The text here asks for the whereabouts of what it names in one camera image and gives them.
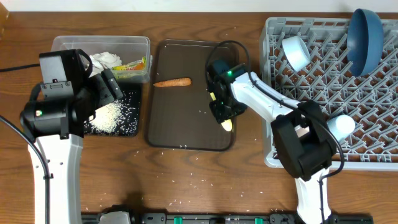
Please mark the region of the yellow plastic spoon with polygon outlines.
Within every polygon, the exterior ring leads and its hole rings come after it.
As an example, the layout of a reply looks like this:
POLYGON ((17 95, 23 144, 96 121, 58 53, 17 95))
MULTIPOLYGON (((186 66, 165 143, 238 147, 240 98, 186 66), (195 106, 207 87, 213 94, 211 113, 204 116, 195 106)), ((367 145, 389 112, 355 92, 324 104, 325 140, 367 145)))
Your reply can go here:
MULTIPOLYGON (((213 101, 216 100, 215 94, 213 92, 210 93, 210 96, 213 101)), ((230 119, 223 121, 221 125, 225 131, 231 131, 233 128, 233 123, 230 119)))

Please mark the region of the orange carrot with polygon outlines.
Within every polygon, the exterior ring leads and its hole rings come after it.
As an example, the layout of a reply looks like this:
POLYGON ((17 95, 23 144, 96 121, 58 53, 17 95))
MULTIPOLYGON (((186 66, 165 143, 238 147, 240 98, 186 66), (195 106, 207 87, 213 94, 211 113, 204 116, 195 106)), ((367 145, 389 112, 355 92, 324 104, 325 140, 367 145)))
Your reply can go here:
POLYGON ((154 83, 154 87, 164 88, 164 87, 173 87, 173 86, 189 86, 192 84, 192 80, 190 78, 176 78, 171 80, 165 80, 161 82, 154 83))

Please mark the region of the light blue bowl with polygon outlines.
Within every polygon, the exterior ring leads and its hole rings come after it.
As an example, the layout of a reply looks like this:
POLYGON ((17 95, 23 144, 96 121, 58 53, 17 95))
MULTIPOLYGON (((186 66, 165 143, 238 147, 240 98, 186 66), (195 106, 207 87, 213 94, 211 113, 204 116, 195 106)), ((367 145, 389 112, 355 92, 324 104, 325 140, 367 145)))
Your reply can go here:
POLYGON ((296 72, 310 63, 310 53, 299 36, 284 39, 282 47, 288 62, 296 72))

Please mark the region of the yellow green snack wrapper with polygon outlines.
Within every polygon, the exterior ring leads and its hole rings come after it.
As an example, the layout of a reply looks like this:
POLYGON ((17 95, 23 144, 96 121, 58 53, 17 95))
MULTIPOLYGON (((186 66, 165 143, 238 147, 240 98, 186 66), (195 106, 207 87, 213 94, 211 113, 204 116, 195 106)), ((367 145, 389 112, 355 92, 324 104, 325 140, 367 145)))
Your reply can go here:
POLYGON ((118 65, 118 66, 113 67, 112 69, 119 70, 119 71, 129 71, 129 70, 138 71, 138 70, 145 69, 146 64, 147 64, 146 57, 142 57, 140 60, 136 60, 134 62, 130 62, 125 65, 118 65))

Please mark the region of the light blue cup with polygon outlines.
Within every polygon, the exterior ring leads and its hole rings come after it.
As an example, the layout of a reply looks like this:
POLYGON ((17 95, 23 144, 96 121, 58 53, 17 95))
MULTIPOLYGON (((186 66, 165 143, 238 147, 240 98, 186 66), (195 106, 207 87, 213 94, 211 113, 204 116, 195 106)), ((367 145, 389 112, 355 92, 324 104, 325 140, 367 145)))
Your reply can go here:
POLYGON ((354 119, 342 114, 327 121, 327 126, 334 137, 341 142, 346 139, 355 129, 354 119))

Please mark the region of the white tissue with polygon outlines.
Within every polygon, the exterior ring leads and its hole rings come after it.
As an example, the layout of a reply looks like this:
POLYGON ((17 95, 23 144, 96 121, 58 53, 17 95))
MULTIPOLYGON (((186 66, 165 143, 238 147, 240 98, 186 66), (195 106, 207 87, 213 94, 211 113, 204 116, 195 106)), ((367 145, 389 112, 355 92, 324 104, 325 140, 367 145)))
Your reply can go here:
POLYGON ((122 60, 120 59, 120 57, 116 54, 111 54, 109 52, 90 55, 90 59, 93 65, 93 71, 91 75, 96 75, 97 73, 101 73, 105 69, 122 65, 122 60))

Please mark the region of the dark blue plate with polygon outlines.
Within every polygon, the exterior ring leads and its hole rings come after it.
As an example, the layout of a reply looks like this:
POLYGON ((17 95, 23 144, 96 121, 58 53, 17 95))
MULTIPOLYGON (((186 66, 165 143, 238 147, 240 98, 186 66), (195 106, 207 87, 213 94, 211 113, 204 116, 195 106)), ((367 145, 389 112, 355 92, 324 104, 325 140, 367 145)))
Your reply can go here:
POLYGON ((382 57, 384 31, 380 17, 373 11, 357 9, 351 16, 347 35, 347 59, 355 77, 373 71, 382 57))

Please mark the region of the pink cup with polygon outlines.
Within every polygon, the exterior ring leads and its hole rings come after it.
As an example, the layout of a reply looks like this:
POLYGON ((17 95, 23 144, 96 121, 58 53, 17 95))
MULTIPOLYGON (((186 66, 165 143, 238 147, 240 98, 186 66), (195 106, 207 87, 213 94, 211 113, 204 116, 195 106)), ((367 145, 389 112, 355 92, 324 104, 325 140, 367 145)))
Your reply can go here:
POLYGON ((304 135, 306 135, 310 130, 309 127, 303 128, 300 125, 295 127, 295 131, 297 133, 297 136, 300 138, 304 135))

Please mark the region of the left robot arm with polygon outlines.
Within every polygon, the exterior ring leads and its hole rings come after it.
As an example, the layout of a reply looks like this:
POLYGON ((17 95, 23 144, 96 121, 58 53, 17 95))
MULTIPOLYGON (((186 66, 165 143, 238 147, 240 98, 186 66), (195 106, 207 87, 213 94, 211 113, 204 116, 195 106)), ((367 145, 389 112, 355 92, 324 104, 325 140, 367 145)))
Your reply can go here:
POLYGON ((41 53, 43 81, 20 115, 34 170, 35 222, 81 223, 84 124, 123 97, 111 70, 94 75, 82 49, 41 53))

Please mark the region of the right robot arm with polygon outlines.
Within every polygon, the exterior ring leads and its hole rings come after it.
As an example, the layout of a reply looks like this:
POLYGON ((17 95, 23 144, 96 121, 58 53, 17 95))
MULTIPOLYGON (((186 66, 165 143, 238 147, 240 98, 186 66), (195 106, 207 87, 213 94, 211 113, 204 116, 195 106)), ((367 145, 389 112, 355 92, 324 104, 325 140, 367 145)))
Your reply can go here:
POLYGON ((338 143, 314 101, 301 103, 264 83, 248 65, 224 60, 205 64, 210 110, 226 131, 232 119, 251 108, 268 122, 271 144, 283 168, 295 179, 297 213, 304 223, 325 223, 331 211, 323 179, 338 143))

